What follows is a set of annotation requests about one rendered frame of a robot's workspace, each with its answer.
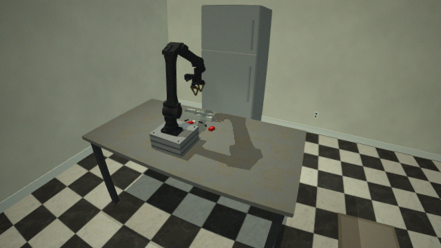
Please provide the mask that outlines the grey three-compartment bin rack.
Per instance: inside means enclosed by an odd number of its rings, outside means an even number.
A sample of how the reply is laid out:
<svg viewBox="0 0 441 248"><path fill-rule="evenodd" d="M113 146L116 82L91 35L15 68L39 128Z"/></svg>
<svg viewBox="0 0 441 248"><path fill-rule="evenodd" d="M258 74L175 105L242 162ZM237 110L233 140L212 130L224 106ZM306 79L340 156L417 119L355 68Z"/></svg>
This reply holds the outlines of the grey three-compartment bin rack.
<svg viewBox="0 0 441 248"><path fill-rule="evenodd" d="M199 111L199 110L195 110L195 109L191 109L191 108L187 108L183 112L183 117L195 118L195 119L199 119L199 120L211 121L212 122L213 119L215 118L215 114L207 113L207 112L204 112L204 111Z"/></svg>

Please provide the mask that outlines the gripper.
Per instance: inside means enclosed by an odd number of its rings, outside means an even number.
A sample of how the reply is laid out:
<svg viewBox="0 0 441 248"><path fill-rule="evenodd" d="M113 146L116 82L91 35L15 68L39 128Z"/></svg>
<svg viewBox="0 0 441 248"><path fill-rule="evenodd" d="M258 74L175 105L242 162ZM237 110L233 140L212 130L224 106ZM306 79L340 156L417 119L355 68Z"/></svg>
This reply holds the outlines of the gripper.
<svg viewBox="0 0 441 248"><path fill-rule="evenodd" d="M197 84L198 87L196 87L195 84ZM200 89L200 85L203 85L201 89ZM196 96L198 94L198 90L200 92L202 92L204 85L205 85L205 82L204 82L204 80L202 80L202 75L198 75L198 76L196 76L196 83L192 83L190 88L192 89L194 95ZM197 90L196 93L195 93L194 89Z"/></svg>

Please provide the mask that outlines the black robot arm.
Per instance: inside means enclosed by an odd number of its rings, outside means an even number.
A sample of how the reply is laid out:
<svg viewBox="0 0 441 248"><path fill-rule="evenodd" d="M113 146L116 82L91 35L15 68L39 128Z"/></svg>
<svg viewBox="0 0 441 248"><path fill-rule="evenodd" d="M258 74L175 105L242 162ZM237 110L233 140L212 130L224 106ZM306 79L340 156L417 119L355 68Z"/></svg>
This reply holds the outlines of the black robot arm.
<svg viewBox="0 0 441 248"><path fill-rule="evenodd" d="M176 89L177 56L180 55L188 61L195 63L194 65L192 64L192 67L196 67L194 68L194 74L184 75L186 82L192 80L192 83L196 83L196 76L201 75L201 68L202 73L203 70L205 71L203 58L196 56L188 48L184 43L170 42L162 50L166 67L167 100L163 102L162 114L165 119L165 126L161 129L161 132L172 136L178 136L183 131L183 128L178 126L176 120L182 114L182 107L181 103L178 102Z"/></svg>

